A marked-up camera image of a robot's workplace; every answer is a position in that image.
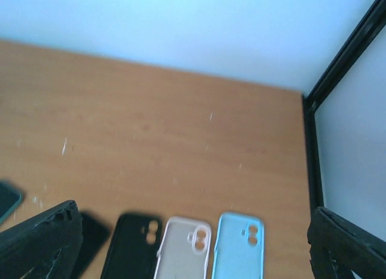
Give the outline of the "light blue phone case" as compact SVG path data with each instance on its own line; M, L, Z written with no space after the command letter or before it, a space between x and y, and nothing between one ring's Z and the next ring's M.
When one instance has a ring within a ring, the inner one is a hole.
M257 217L223 213L218 221L212 278L263 278L264 231Z

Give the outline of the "black phone case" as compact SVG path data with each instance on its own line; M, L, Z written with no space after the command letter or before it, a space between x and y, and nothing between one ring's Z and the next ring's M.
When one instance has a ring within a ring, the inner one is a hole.
M116 223L101 278L153 278L161 237L159 216L123 213Z

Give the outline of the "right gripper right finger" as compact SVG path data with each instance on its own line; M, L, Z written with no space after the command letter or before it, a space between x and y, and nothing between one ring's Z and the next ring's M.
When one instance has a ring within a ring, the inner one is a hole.
M315 278L385 278L385 242L325 207L307 232Z

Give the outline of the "black phone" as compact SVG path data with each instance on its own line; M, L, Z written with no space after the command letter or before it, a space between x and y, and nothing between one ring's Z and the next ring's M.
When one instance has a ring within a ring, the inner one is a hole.
M80 278L110 236L110 228L89 211L82 216L83 242L70 278Z

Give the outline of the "pink phone case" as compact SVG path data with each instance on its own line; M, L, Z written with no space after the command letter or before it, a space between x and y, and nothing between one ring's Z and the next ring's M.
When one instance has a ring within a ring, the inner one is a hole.
M204 221L169 218L154 278L206 278L211 235L211 227Z

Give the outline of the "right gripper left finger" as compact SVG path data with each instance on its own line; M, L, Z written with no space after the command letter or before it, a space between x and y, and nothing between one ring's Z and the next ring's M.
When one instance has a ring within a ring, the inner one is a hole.
M1 232L1 278L69 278L82 242L77 203L64 201Z

